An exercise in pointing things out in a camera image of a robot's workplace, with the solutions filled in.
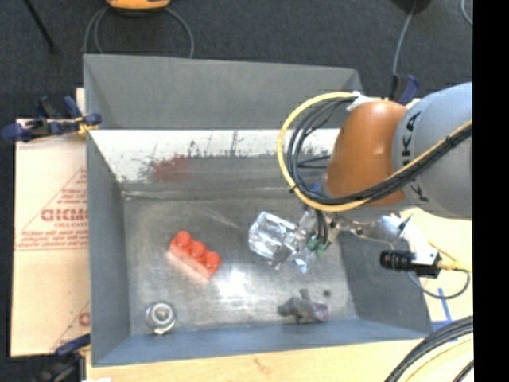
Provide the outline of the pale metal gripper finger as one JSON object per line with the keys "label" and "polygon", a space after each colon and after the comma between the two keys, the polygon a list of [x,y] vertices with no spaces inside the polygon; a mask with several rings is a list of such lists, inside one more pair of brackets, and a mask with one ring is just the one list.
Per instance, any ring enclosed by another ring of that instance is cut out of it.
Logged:
{"label": "pale metal gripper finger", "polygon": [[297,253],[297,249],[298,246],[295,243],[295,240],[285,240],[274,252],[271,260],[271,266],[275,270],[278,270],[285,261]]}
{"label": "pale metal gripper finger", "polygon": [[293,255],[293,265],[302,273],[306,274],[309,271],[311,259],[311,252],[309,249],[301,249],[296,251]]}

